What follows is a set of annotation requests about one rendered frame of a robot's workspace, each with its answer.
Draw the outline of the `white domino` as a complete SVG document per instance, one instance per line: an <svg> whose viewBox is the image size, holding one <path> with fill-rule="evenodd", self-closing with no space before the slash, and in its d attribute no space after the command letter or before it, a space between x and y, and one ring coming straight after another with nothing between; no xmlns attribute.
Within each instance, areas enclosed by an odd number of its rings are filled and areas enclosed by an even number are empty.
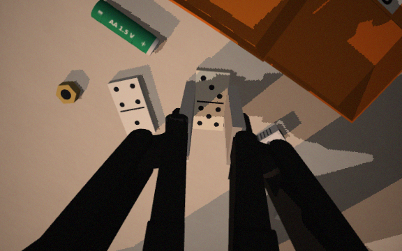
<svg viewBox="0 0 402 251"><path fill-rule="evenodd" d="M230 71L197 68L193 129L223 131Z"/></svg>

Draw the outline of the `green aa battery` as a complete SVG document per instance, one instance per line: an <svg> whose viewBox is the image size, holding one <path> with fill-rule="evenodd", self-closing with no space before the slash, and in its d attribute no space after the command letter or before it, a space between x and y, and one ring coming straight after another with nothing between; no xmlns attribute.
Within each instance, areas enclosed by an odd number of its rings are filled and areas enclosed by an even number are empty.
<svg viewBox="0 0 402 251"><path fill-rule="evenodd" d="M91 16L148 56L159 47L159 38L104 0L96 3Z"/></svg>

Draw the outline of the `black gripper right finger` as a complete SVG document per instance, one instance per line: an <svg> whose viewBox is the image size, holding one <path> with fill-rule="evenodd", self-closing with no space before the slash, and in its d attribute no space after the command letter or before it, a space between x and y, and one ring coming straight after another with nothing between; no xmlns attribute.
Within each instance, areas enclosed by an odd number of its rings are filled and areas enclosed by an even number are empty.
<svg viewBox="0 0 402 251"><path fill-rule="evenodd" d="M293 146L282 139L258 141L237 86L228 85L223 120L228 251L279 251L266 191L295 251L368 251Z"/></svg>

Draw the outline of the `yellow hex nut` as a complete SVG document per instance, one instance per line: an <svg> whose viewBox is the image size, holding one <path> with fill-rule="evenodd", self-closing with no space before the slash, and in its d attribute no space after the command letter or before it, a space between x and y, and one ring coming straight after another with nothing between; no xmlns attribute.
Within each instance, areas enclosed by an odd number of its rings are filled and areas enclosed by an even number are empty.
<svg viewBox="0 0 402 251"><path fill-rule="evenodd" d="M57 87L56 96L63 104L74 103L80 95L79 87L72 82L62 82Z"/></svg>

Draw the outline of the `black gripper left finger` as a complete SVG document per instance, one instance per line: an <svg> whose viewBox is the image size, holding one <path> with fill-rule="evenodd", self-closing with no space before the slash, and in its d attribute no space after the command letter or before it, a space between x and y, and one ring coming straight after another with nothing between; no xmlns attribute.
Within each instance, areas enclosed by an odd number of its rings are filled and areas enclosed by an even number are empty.
<svg viewBox="0 0 402 251"><path fill-rule="evenodd" d="M142 251L184 251L195 88L195 82L186 82L181 107L165 117L163 134L130 132L45 233L22 251L107 251L154 169L158 176Z"/></svg>

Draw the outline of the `orange rack of three bins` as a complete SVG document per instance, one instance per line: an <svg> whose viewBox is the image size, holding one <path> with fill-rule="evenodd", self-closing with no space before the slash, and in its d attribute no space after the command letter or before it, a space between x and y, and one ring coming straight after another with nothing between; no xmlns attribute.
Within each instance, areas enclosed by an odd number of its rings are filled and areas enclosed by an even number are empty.
<svg viewBox="0 0 402 251"><path fill-rule="evenodd" d="M351 123L402 73L402 0L169 1Z"/></svg>

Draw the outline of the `beige domino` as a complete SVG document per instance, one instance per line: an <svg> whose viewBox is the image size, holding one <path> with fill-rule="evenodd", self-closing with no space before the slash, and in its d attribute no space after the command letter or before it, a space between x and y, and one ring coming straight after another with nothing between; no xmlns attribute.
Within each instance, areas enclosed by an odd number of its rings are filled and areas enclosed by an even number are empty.
<svg viewBox="0 0 402 251"><path fill-rule="evenodd" d="M157 127L140 75L112 80L107 85L127 135L141 128L156 133Z"/></svg>
<svg viewBox="0 0 402 251"><path fill-rule="evenodd" d="M278 213L276 211L274 211L273 215L274 215L274 219L280 220Z"/></svg>

